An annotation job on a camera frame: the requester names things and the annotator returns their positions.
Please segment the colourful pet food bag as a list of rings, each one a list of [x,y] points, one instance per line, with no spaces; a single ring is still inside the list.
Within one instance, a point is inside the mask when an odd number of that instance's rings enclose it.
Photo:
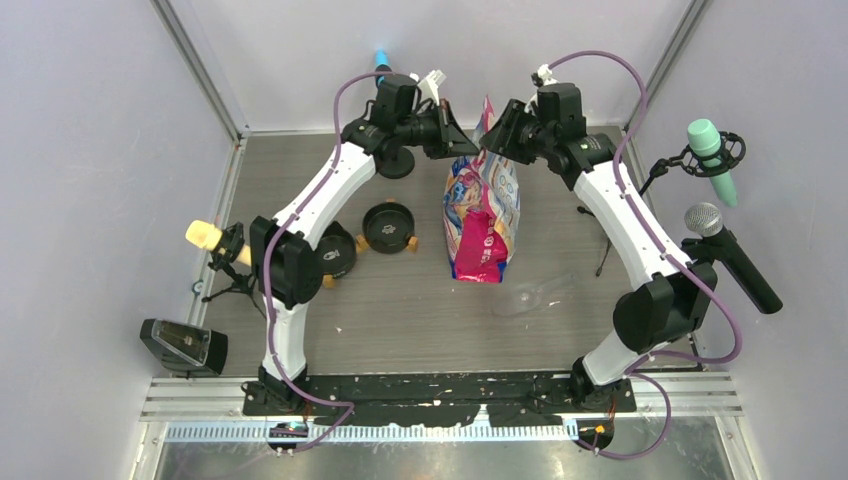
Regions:
[[[520,188],[515,163],[479,148],[456,158],[442,200],[452,278],[501,283],[516,249]]]

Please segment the clear plastic scoop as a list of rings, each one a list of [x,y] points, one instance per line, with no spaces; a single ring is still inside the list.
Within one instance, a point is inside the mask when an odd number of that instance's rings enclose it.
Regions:
[[[553,293],[574,283],[578,276],[567,273],[548,280],[499,288],[490,302],[490,312],[495,316],[512,317],[531,312],[540,307]]]

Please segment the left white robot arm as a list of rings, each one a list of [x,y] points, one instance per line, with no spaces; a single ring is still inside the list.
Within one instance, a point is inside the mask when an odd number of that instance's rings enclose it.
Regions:
[[[352,195],[402,147],[420,147],[430,159],[478,153],[458,125],[439,88],[446,76],[376,71],[381,80],[365,112],[334,123],[335,146],[304,189],[272,218],[251,226],[252,270],[265,302],[266,351],[258,372],[268,400],[280,412],[298,412],[306,401],[305,326],[310,301],[323,282],[318,245]]]

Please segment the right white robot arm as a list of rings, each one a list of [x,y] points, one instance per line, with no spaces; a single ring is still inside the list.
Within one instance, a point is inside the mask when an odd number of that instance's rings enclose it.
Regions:
[[[664,232],[609,136],[588,132],[574,84],[542,86],[530,102],[510,100],[481,144],[524,165],[546,160],[595,216],[624,263],[632,290],[616,302],[613,330],[574,362],[569,377],[571,404],[596,410],[648,355],[702,325],[717,274]]]

